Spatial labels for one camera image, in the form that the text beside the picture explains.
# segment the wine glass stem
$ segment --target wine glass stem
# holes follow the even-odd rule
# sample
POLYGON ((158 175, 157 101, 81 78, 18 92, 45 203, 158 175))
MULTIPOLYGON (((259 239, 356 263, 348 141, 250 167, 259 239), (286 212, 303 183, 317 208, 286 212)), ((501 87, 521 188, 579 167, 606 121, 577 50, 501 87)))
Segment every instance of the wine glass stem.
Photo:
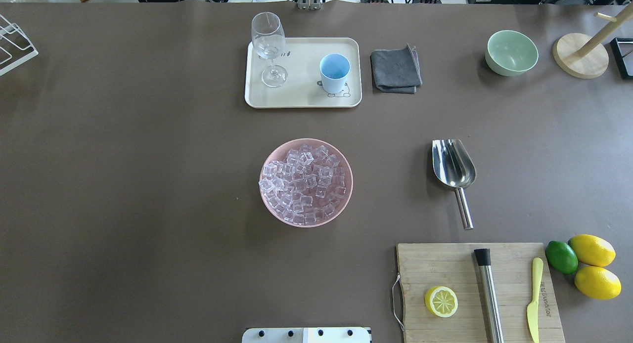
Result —
POLYGON ((275 59, 270 59, 271 60, 271 75, 276 75, 276 68, 275 68, 275 59))

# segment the ice scoop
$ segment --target ice scoop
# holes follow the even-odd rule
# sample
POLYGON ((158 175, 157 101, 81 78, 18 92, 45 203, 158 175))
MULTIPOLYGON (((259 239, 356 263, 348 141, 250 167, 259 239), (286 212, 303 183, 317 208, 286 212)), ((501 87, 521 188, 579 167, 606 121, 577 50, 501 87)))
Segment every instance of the ice scoop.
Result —
POLYGON ((443 184, 454 190, 464 229, 473 229, 464 188, 475 181, 476 173, 461 140, 433 140, 433 171, 443 184))

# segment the lemon slice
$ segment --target lemon slice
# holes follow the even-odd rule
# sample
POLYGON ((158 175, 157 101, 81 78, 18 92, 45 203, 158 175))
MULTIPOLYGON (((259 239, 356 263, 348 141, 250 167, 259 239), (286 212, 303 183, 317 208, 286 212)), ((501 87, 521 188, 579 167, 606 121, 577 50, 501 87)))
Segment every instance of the lemon slice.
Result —
POLYGON ((457 295, 446 286, 431 287, 424 295, 424 303, 436 316, 446 318, 457 312, 457 295))

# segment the wine glass base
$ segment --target wine glass base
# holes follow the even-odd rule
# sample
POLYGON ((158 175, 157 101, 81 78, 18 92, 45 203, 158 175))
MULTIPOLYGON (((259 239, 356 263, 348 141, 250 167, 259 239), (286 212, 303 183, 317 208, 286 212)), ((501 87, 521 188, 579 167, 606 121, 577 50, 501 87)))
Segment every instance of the wine glass base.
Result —
POLYGON ((279 87, 288 78, 288 71, 282 66, 275 65, 276 73, 272 73, 273 67, 268 66, 262 72, 262 82, 268 87, 279 87))

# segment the cutting board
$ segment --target cutting board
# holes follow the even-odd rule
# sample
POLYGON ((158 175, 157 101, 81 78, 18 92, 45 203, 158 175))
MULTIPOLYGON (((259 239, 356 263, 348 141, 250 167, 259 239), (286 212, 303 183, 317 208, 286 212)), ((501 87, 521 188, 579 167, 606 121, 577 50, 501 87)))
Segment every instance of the cutting board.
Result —
POLYGON ((527 304, 532 300, 532 260, 545 262, 539 301, 541 343, 564 343, 554 287, 543 243, 398 244, 398 269, 403 294, 405 343, 488 343, 486 304, 478 285, 479 269, 473 250, 490 248, 501 327, 507 343, 531 343, 527 304), (457 312, 434 316, 424 294, 436 285, 457 295, 457 312))

